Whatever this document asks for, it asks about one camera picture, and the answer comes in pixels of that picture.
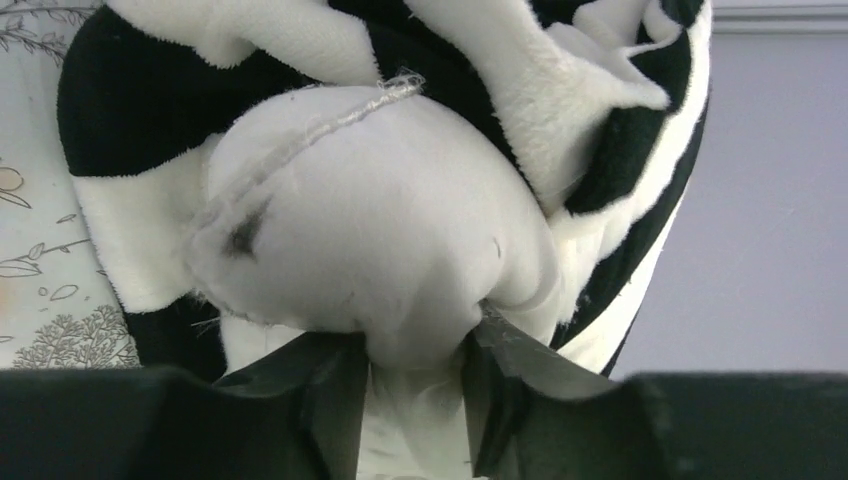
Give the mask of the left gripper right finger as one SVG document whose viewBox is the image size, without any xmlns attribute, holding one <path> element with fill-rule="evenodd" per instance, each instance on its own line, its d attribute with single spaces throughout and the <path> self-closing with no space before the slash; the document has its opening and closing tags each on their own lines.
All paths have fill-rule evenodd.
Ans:
<svg viewBox="0 0 848 480">
<path fill-rule="evenodd" d="M 487 479 L 625 479 L 615 382 L 565 359 L 489 305 L 464 342 L 472 472 Z"/>
</svg>

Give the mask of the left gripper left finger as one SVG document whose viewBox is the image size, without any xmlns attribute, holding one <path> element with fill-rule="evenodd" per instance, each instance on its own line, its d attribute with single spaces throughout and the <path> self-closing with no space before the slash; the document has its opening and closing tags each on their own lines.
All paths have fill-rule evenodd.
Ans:
<svg viewBox="0 0 848 480">
<path fill-rule="evenodd" d="M 238 478 L 355 478 L 368 373 L 363 335 L 306 333 L 216 381 L 258 417 Z"/>
</svg>

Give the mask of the white pillow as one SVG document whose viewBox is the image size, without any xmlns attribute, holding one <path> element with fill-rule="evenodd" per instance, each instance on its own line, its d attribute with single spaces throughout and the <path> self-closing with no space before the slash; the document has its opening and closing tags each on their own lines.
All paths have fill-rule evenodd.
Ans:
<svg viewBox="0 0 848 480">
<path fill-rule="evenodd" d="M 504 155 L 411 84 L 310 87 L 238 118 L 182 255 L 236 371 L 307 331 L 362 333 L 362 479 L 468 479 L 464 337 L 493 307 L 546 342 L 563 274 Z"/>
</svg>

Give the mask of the black white striped pillowcase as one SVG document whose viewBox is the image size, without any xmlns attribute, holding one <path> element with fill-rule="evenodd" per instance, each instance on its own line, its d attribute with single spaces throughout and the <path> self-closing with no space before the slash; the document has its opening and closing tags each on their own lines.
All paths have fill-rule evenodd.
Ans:
<svg viewBox="0 0 848 480">
<path fill-rule="evenodd" d="M 58 82 L 60 144 L 139 360 L 229 371 L 182 255 L 207 163 L 248 110 L 310 87 L 411 84 L 511 163 L 551 230 L 541 342 L 608 375 L 707 114 L 707 1 L 107 1 Z"/>
</svg>

